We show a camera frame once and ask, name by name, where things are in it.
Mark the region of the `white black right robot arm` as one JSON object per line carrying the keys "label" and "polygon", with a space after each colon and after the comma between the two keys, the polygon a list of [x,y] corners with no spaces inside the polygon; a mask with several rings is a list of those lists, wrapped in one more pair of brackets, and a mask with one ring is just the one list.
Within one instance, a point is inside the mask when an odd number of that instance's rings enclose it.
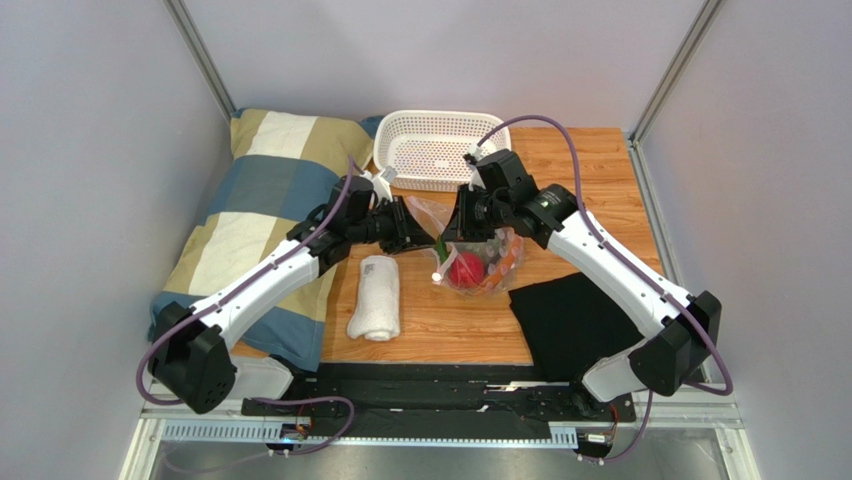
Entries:
{"label": "white black right robot arm", "polygon": [[716,346],[720,301],[708,291],[692,295],[658,275],[609,235],[569,190],[556,184],[542,190],[463,184],[442,239],[483,242],[501,228],[513,228],[578,268],[640,334],[637,343],[598,360],[583,374],[582,385],[596,400],[639,390],[671,396],[708,358],[725,385],[703,384],[701,390],[720,396],[732,392]]}

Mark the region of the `green fake chili pepper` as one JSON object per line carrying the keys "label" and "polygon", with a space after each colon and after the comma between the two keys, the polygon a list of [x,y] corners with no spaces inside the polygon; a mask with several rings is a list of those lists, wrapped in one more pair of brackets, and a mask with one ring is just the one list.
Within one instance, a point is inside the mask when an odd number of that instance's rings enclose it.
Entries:
{"label": "green fake chili pepper", "polygon": [[440,264],[443,264],[444,262],[446,262],[449,259],[449,252],[448,252],[447,246],[441,238],[438,238],[436,240],[434,250],[435,250],[436,254],[438,255],[438,259],[439,259]]}

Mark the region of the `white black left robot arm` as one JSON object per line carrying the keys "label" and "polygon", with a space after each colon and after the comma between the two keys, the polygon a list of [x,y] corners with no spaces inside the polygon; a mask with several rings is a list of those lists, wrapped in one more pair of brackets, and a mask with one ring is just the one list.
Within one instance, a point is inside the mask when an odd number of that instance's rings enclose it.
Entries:
{"label": "white black left robot arm", "polygon": [[197,414],[220,405],[238,380],[230,351],[244,333],[299,288],[347,259],[351,248],[377,244],[386,255],[431,248],[433,236],[417,222],[405,201],[395,196],[376,206],[354,202],[321,204],[297,223],[278,247],[222,290],[189,307],[171,302],[155,322],[154,341],[135,374],[139,393],[159,404],[144,386],[151,374]]}

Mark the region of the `clear zip top bag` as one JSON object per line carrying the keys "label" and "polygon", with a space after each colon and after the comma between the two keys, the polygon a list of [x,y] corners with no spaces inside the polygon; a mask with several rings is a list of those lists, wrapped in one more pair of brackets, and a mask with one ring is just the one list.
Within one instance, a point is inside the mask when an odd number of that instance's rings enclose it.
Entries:
{"label": "clear zip top bag", "polygon": [[467,296],[491,295],[512,286],[524,255],[524,240],[504,228],[482,243],[445,242],[440,234],[448,225],[452,208],[432,200],[409,196],[409,211],[435,239],[426,252],[435,260],[433,284]]}

